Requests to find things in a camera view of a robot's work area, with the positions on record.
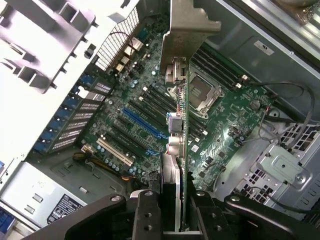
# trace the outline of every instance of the white pci slot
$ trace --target white pci slot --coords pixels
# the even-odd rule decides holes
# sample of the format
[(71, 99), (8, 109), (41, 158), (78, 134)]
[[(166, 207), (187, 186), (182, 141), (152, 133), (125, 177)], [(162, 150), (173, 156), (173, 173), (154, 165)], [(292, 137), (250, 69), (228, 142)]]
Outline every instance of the white pci slot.
[(102, 138), (99, 138), (96, 141), (97, 144), (99, 144), (101, 147), (103, 147), (105, 150), (107, 150), (108, 152), (112, 153), (113, 155), (115, 155), (118, 159), (120, 159), (122, 162), (124, 162), (125, 164), (129, 165), (131, 167), (131, 165), (133, 164), (133, 162), (124, 154), (122, 154), (121, 152), (119, 152), (117, 149), (115, 149), (113, 146), (111, 146), (109, 143), (107, 143), (106, 141), (104, 141)]

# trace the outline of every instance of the screw hole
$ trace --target screw hole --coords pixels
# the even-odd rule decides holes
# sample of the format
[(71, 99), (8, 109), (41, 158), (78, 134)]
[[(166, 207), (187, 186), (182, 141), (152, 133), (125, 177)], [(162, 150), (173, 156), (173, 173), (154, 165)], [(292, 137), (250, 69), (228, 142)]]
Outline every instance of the screw hole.
[(217, 231), (217, 232), (220, 232), (222, 230), (222, 227), (217, 225), (214, 227), (214, 229)]
[(146, 230), (146, 231), (150, 231), (151, 229), (152, 229), (152, 226), (151, 226), (151, 225), (144, 226), (144, 230)]

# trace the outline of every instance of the motherboard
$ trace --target motherboard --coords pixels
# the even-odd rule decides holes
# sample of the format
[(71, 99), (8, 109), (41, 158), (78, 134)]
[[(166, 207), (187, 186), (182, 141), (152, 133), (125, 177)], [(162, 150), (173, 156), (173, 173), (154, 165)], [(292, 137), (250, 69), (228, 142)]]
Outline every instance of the motherboard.
[[(94, 64), (85, 71), (116, 86), (81, 134), (79, 144), (91, 148), (111, 171), (146, 186), (149, 173), (160, 167), (160, 154), (167, 151), (167, 115), (177, 112), (179, 98), (179, 91), (165, 86), (159, 74), (168, 26), (165, 17), (148, 18), (135, 35), (141, 43), (139, 50), (124, 51), (115, 67), (105, 72)], [(217, 175), (273, 100), (264, 88), (242, 84), (249, 75), (206, 43), (191, 59), (189, 69), (188, 171), (197, 189), (212, 190)]]

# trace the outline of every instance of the green circuit board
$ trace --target green circuit board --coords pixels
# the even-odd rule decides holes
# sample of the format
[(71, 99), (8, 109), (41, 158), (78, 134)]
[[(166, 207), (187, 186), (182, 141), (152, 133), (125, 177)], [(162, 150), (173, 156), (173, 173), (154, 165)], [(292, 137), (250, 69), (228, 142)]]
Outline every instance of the green circuit board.
[[(93, 65), (87, 69), (90, 74), (117, 84), (79, 142), (94, 147), (96, 156), (110, 168), (133, 175), (145, 185), (148, 173), (160, 167), (160, 154), (166, 152), (169, 137), (166, 114), (177, 109), (164, 77), (159, 75), (162, 38), (168, 26), (166, 18), (151, 18), (136, 36), (144, 43), (143, 48), (117, 76), (113, 69), (101, 72)], [(262, 87), (235, 87), (235, 81), (246, 73), (207, 44), (191, 60), (190, 71), (222, 90), (207, 117), (199, 117), (190, 108), (188, 121), (188, 170), (193, 172), (196, 188), (212, 190), (217, 174), (259, 124), (272, 99)], [(253, 101), (259, 104), (258, 109), (252, 107)], [(101, 152), (99, 138), (126, 155), (132, 165), (108, 151)]]

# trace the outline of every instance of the power supply label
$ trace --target power supply label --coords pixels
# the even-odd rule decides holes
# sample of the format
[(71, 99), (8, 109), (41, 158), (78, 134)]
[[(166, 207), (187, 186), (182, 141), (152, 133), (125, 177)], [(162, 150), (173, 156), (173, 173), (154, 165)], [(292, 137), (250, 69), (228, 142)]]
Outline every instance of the power supply label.
[(58, 204), (54, 207), (49, 217), (46, 219), (46, 222), (48, 224), (51, 224), (54, 221), (57, 221), (69, 214), (74, 213), (75, 211), (77, 211), (82, 207), (83, 206), (80, 203), (78, 203), (76, 200), (64, 194), (63, 197), (58, 202)]

